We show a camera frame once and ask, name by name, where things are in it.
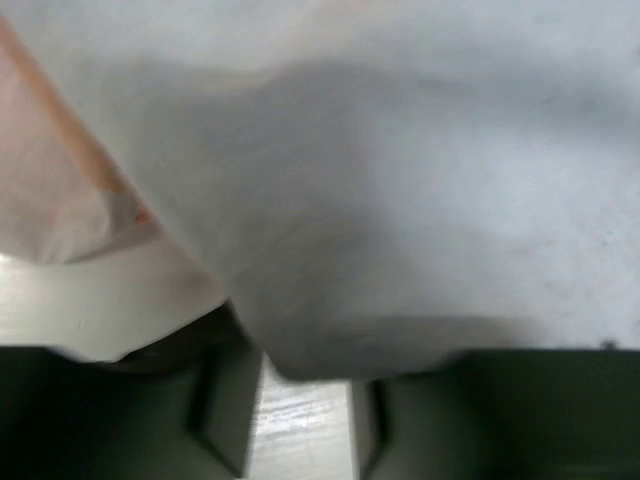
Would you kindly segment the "checkered orange blue pillowcase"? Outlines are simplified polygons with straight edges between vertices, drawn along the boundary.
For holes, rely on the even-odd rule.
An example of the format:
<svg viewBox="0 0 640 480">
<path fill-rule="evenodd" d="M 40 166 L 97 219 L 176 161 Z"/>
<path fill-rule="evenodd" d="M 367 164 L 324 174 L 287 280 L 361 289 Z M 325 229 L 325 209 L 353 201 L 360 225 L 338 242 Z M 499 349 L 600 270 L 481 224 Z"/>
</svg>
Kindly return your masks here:
<svg viewBox="0 0 640 480">
<path fill-rule="evenodd" d="M 1 252 L 61 264 L 113 244 L 148 212 L 7 21 L 1 23 Z"/>
</svg>

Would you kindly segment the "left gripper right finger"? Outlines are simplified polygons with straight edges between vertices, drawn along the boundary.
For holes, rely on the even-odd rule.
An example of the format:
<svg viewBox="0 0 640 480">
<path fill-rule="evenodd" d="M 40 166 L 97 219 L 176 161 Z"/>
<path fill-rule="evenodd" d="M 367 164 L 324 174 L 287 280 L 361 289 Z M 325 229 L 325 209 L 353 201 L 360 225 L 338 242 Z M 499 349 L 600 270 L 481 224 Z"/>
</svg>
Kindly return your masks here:
<svg viewBox="0 0 640 480">
<path fill-rule="evenodd" d="M 635 479 L 635 351 L 477 351 L 351 387 L 360 479 Z"/>
</svg>

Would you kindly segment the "white pillow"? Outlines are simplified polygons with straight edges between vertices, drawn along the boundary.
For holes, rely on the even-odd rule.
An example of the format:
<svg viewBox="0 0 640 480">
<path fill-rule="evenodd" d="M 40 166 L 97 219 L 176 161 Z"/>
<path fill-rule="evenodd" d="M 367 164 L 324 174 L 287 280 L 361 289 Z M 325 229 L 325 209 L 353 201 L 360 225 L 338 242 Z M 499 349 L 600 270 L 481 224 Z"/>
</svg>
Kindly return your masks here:
<svg viewBox="0 0 640 480">
<path fill-rule="evenodd" d="M 635 1 L 5 1 L 286 376 L 639 345 Z"/>
</svg>

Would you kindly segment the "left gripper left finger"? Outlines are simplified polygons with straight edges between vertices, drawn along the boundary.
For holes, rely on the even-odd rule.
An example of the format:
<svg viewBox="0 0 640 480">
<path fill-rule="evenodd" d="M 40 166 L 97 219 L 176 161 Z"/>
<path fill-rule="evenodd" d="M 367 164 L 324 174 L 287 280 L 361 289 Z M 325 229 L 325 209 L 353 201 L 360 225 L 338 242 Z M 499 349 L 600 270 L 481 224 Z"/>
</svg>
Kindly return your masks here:
<svg viewBox="0 0 640 480">
<path fill-rule="evenodd" d="M 261 356 L 230 303 L 107 363 L 1 350 L 5 479 L 239 479 Z"/>
</svg>

